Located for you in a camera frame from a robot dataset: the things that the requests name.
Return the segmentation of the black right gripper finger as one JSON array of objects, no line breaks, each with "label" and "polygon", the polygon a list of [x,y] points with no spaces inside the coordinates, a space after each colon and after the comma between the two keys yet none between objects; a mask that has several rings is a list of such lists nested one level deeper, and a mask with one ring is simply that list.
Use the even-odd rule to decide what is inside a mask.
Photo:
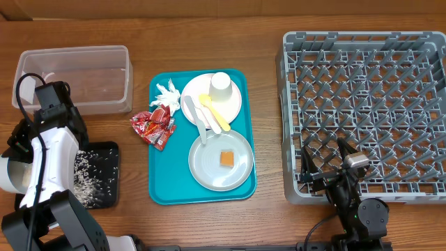
[{"label": "black right gripper finger", "polygon": [[312,183],[313,191],[320,191],[323,189],[323,182],[321,180],[318,168],[314,164],[312,157],[305,147],[301,148],[300,180],[303,183]]},{"label": "black right gripper finger", "polygon": [[344,158],[351,153],[357,153],[358,151],[353,148],[344,138],[337,139],[337,145],[339,147],[339,152],[341,153],[341,159]]}]

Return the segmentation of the orange food cube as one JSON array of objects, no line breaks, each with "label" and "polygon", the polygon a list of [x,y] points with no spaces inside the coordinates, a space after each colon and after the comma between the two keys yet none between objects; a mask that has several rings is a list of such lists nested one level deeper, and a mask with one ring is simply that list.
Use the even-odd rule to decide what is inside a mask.
[{"label": "orange food cube", "polygon": [[222,151],[220,153],[220,164],[225,167],[234,166],[234,152],[233,151]]}]

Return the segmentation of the grey round plate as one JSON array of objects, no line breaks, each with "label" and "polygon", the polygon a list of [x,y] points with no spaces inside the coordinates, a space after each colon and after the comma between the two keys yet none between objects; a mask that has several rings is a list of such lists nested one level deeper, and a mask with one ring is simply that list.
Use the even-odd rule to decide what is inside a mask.
[{"label": "grey round plate", "polygon": [[[220,164],[222,151],[234,152],[234,166]],[[254,168],[254,152],[251,145],[239,132],[231,130],[221,134],[207,132],[206,144],[194,140],[188,155],[188,166],[193,178],[201,186],[226,192],[240,187]]]}]

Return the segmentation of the red snack wrapper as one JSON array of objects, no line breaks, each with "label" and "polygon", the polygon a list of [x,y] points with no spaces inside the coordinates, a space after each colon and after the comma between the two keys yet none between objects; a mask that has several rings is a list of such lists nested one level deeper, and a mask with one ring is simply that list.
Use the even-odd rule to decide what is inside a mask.
[{"label": "red snack wrapper", "polygon": [[130,119],[134,131],[148,144],[163,151],[176,125],[168,106],[160,105],[152,112],[144,111]]}]

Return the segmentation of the white napkin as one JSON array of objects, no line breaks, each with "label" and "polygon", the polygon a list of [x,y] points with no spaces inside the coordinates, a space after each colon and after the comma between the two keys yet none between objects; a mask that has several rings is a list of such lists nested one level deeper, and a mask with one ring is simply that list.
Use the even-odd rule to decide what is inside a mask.
[{"label": "white napkin", "polygon": [[176,89],[171,78],[168,80],[168,88],[160,84],[156,84],[157,89],[160,91],[159,95],[156,95],[156,100],[150,103],[150,107],[153,106],[164,106],[168,107],[170,111],[170,116],[173,116],[177,110],[180,109],[180,91]]}]

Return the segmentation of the grey small bowl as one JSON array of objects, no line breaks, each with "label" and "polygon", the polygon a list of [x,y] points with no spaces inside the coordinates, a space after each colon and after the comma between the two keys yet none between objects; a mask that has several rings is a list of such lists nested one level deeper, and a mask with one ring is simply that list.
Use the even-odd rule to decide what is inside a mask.
[{"label": "grey small bowl", "polygon": [[1,156],[1,189],[15,194],[25,194],[28,190],[32,164]]}]

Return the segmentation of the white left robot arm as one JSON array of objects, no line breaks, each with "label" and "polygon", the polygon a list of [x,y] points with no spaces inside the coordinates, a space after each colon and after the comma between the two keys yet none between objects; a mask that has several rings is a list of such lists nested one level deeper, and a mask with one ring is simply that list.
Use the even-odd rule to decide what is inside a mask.
[{"label": "white left robot arm", "polygon": [[17,211],[1,230],[14,250],[145,250],[134,235],[107,236],[73,194],[75,157],[86,126],[65,82],[35,90],[41,108],[31,127],[33,166]]}]

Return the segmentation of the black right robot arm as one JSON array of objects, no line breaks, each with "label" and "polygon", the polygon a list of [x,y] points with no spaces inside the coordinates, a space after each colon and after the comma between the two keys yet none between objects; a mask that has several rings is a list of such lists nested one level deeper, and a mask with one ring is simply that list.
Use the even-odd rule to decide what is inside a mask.
[{"label": "black right robot arm", "polygon": [[390,209],[381,199],[361,199],[357,185],[369,169],[368,157],[345,139],[337,139],[341,167],[312,176],[313,189],[325,191],[334,206],[344,232],[334,235],[328,250],[390,250],[382,237],[387,235]]}]

